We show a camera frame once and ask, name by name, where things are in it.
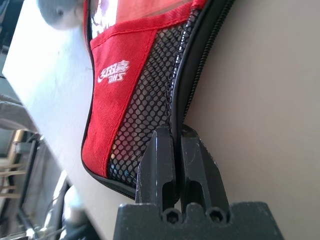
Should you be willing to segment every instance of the zipper track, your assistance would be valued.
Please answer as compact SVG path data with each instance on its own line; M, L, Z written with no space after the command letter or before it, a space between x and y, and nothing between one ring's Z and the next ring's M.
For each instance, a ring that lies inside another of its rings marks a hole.
M113 187L110 187L110 186L108 186L108 185L105 185L105 186L108 187L109 189L111 189L111 190L113 190L113 191L121 194L121 195L126 196L127 198L130 198L130 199L132 199L132 200L135 200L134 197L132 197L132 196L130 196L130 195L128 195L128 194L125 194L125 193L123 193L122 191L119 191L119 190L117 190L117 189L115 189L115 188L113 188Z
M187 115L187 112L188 112L188 109L189 109L190 104L192 102L192 99L194 98L194 94L196 92L196 88L197 88L198 82L200 80L201 73L202 73L202 71L204 69L206 60L208 58L209 52L211 50L211 47L214 44L215 39L216 39L216 37L218 35L218 32L219 32L222 24L224 23L224 21L225 21L227 15L228 15L233 3L234 3L234 1L235 0L229 0L225 4L225 6L224 6L223 10L221 11L221 14L220 14L217 22L216 22L216 24L214 25L214 28L213 28L210 36L209 36L209 39L208 39L208 41L207 41L207 43L205 45L202 57L200 59L199 65L198 65L197 70L196 70L196 75L195 75L195 78L194 78L194 81L193 81L193 84L192 84L191 92L190 92L187 104L185 106L183 120L185 120L185 117Z

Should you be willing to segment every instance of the floor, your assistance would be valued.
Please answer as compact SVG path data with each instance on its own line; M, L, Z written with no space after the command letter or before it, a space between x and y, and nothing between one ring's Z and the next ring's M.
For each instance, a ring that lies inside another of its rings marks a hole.
M22 155L19 162L27 165L28 157L29 156L27 154ZM45 145L45 142L42 142L39 145L36 154L28 192L23 205L25 213L29 216L31 222L36 228L42 228L44 225L45 216L51 206L53 194L60 174L61 170L58 164L50 150ZM13 181L17 188L16 192L21 193L25 181L25 175L14 176ZM22 230L22 226L19 226L16 218L17 209L18 200L11 199L5 209L4 220L1 223L1 237L20 232Z

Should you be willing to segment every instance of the white logo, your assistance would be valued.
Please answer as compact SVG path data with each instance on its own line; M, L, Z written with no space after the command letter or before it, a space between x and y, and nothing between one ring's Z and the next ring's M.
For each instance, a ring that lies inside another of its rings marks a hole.
M108 84L119 82L124 79L129 68L129 61L122 60L103 69L98 77L98 83L108 78Z

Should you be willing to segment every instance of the black plastic mount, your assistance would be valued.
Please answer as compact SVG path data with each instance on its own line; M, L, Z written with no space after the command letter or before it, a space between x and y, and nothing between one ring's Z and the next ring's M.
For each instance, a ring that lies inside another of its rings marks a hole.
M138 169L136 204L119 207L114 240L283 240L266 203L229 206L217 164L188 126L181 160L180 212L172 137L157 128Z

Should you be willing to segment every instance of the black mesh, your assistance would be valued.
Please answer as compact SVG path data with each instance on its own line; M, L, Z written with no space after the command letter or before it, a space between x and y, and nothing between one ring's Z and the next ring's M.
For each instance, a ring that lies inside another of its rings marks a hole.
M138 165L154 130L170 126L173 85L199 12L193 10L187 23L157 33L112 145L109 179L135 187Z

